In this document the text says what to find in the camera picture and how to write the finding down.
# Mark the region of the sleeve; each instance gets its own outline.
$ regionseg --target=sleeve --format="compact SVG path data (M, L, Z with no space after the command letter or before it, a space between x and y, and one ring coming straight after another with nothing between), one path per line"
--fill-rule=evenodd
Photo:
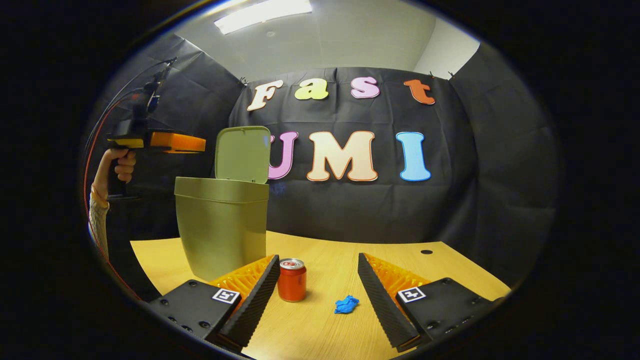
M91 191L89 198L89 233L92 239L104 252L105 258L109 259L109 248L107 246L107 212L109 203Z

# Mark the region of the red soda can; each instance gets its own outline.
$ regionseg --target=red soda can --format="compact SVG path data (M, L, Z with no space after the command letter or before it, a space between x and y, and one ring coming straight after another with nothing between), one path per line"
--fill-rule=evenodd
M280 260L278 294L282 300L300 301L307 294L307 268L300 259Z

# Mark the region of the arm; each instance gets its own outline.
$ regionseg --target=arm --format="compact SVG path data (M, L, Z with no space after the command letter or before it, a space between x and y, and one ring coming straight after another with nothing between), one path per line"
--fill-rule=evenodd
M115 172L118 179L128 183L131 181L133 166L136 164L136 153L128 149L108 149L98 166L95 179L91 185L91 196L89 198L89 233L97 245L104 251L104 256L109 259L107 246L106 216L109 211L107 202L109 166L111 162L118 159Z

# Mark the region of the trash can lid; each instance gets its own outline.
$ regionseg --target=trash can lid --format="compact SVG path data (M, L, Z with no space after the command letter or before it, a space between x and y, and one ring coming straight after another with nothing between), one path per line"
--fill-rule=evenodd
M218 133L216 179L264 184L269 178L271 132L264 126L228 127Z

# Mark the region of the blue letter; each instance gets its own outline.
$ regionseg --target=blue letter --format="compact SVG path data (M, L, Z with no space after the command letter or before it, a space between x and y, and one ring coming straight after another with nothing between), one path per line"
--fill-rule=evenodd
M407 181L423 181L431 177L431 172L424 167L422 141L420 133L398 133L396 139L402 143L404 151L404 170L400 177Z

